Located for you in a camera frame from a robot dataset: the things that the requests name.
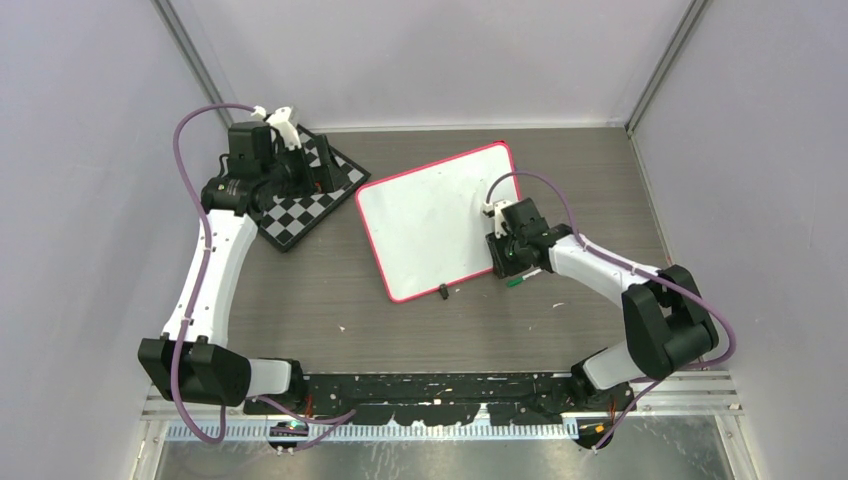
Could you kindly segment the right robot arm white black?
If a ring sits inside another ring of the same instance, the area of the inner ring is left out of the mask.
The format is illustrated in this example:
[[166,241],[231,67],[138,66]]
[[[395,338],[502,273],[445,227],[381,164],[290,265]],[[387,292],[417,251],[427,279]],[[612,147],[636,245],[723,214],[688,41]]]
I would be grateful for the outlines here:
[[482,213],[493,223],[486,243],[497,277],[541,269],[620,308],[624,341],[570,370],[567,390],[580,408],[596,410],[612,389],[641,378],[663,380],[717,347],[715,324],[685,268],[631,263],[568,225],[549,225],[531,199],[487,203]]

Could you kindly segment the black and white chessboard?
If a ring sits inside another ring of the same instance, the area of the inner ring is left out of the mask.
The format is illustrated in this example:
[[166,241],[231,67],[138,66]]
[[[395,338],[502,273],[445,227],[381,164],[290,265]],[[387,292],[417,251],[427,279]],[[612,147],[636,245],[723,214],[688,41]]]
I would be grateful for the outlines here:
[[[317,135],[302,126],[298,127],[298,131],[302,148],[311,149],[315,145],[314,137]],[[371,177],[371,173],[364,167],[335,147],[330,147],[348,177],[345,188],[304,198],[275,198],[272,208],[262,216],[259,235],[281,252],[291,250]]]

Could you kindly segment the whiteboard with red frame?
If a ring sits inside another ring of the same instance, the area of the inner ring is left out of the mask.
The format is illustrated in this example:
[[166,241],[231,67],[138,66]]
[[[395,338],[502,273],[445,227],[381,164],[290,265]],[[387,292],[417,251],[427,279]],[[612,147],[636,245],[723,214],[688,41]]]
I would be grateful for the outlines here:
[[519,200],[507,143],[497,141],[358,189],[355,203],[388,298],[403,303],[493,269],[488,198]]

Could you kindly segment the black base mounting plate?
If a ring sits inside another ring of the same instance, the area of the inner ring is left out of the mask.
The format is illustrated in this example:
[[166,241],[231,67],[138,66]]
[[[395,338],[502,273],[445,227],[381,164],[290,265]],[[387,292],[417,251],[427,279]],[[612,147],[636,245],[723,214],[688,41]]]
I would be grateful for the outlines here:
[[355,412],[353,425],[469,425],[483,413],[494,426],[553,425],[566,413],[609,420],[634,398],[624,383],[589,394],[569,374],[312,374],[292,393],[267,396],[297,414],[330,420]]

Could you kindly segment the green whiteboard marker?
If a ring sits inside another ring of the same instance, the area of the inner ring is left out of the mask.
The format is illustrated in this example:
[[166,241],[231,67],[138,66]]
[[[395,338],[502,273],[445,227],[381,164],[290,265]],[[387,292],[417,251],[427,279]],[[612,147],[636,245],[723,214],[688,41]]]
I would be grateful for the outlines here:
[[533,276],[535,276],[539,273],[542,273],[542,272],[543,272],[543,270],[541,268],[536,268],[536,269],[534,269],[534,270],[532,270],[528,273],[522,274],[520,276],[517,276],[515,278],[508,280],[506,282],[506,286],[508,288],[512,288],[512,287],[517,286],[517,285],[523,283],[524,281],[526,281],[526,280],[532,278]]

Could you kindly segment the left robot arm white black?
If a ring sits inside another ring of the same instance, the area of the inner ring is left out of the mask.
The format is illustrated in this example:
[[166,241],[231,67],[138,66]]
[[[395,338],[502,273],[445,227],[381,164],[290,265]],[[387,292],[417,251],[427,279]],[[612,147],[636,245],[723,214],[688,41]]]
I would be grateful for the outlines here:
[[268,395],[280,412],[298,412],[307,398],[300,363],[248,359],[227,347],[232,300],[245,257],[266,217],[293,200],[316,200],[350,185],[326,136],[283,130],[263,121],[233,124],[219,173],[197,194],[198,244],[171,318],[138,359],[167,400],[238,406]]

